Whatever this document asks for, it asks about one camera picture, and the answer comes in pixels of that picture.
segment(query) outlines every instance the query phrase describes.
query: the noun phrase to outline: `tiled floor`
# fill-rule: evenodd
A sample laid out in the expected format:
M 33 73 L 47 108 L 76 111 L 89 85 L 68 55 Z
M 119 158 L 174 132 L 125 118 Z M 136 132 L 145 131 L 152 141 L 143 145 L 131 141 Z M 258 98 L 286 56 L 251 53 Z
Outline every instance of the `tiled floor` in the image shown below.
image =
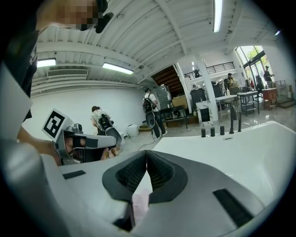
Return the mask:
M 262 124 L 267 121 L 276 121 L 296 131 L 296 106 L 288 109 L 277 108 L 271 111 L 261 109 L 260 114 L 255 111 L 255 113 L 251 113 L 247 117 L 245 115 L 242 115 L 241 128 L 243 130 L 244 128 Z M 224 117 L 222 119 L 219 119 L 219 121 L 214 125 L 216 133 L 220 132 L 221 125 L 225 126 L 225 133 L 229 132 L 230 119 L 227 115 L 224 115 Z M 180 126 L 175 128 L 168 128 L 167 130 L 168 134 L 166 135 L 166 137 L 186 137 L 201 135 L 201 128 L 198 124 L 188 125 L 188 129 L 186 129 L 185 125 L 182 125 L 182 127 Z M 238 120 L 234 121 L 234 131 L 236 132 L 237 130 Z M 210 127 L 206 128 L 206 133 L 210 133 Z M 125 139 L 125 144 L 122 146 L 121 153 L 124 154 L 132 151 L 137 151 L 138 149 L 152 150 L 159 141 L 160 139 L 158 140 L 155 138 L 154 142 L 151 136 L 151 132 L 140 132 L 140 135 L 137 137 Z

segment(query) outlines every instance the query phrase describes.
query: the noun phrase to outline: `white container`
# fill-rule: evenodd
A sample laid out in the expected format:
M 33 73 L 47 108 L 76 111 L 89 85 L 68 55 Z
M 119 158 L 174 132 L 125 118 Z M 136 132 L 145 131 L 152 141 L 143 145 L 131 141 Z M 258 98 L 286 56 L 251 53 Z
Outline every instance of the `white container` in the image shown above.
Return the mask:
M 129 125 L 126 127 L 126 132 L 130 137 L 137 137 L 139 135 L 138 125 Z
M 119 132 L 119 134 L 120 134 L 120 136 L 121 136 L 121 143 L 120 143 L 120 145 L 122 146 L 123 144 L 125 144 L 125 140 L 124 140 L 124 134 L 123 134 L 123 132 Z

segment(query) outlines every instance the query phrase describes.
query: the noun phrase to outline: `white ceiling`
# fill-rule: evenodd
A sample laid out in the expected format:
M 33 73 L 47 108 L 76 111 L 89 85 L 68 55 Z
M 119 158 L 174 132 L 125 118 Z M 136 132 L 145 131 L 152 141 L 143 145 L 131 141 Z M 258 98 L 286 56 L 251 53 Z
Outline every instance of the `white ceiling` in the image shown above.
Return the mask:
M 113 12 L 114 17 L 101 34 L 93 28 L 79 31 L 48 27 L 38 39 L 38 58 L 55 57 L 57 66 L 64 68 L 85 67 L 86 80 L 144 86 L 154 83 L 151 75 L 194 51 L 273 45 L 277 40 L 271 22 L 247 0 L 223 1 L 218 33 L 212 30 L 212 0 L 110 0 L 107 12 Z M 104 62 L 135 73 L 103 69 Z M 50 69 L 39 68 L 33 80 L 39 86 L 48 84 Z

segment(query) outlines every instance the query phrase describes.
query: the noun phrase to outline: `black backpack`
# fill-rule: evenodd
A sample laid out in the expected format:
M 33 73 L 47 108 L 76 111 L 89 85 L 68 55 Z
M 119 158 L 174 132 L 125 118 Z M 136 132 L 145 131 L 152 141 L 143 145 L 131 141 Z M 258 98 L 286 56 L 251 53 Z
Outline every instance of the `black backpack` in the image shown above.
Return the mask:
M 144 97 L 144 100 L 143 100 L 143 109 L 144 109 L 145 113 L 152 112 L 152 110 L 154 110 L 156 108 L 156 105 L 153 104 L 153 102 L 149 98 L 149 96 L 147 98 Z
M 102 114 L 102 117 L 99 119 L 99 123 L 104 131 L 106 131 L 108 128 L 112 127 L 112 124 L 110 124 L 109 118 L 104 114 Z

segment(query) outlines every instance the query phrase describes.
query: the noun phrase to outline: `air conditioner vent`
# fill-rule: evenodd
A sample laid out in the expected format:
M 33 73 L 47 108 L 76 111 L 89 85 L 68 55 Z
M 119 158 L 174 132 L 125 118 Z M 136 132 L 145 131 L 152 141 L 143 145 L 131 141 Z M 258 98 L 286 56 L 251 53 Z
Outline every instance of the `air conditioner vent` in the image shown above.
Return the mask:
M 57 77 L 64 75 L 75 75 L 75 76 L 87 76 L 88 70 L 85 69 L 59 69 L 59 70 L 50 70 L 47 72 L 48 77 Z

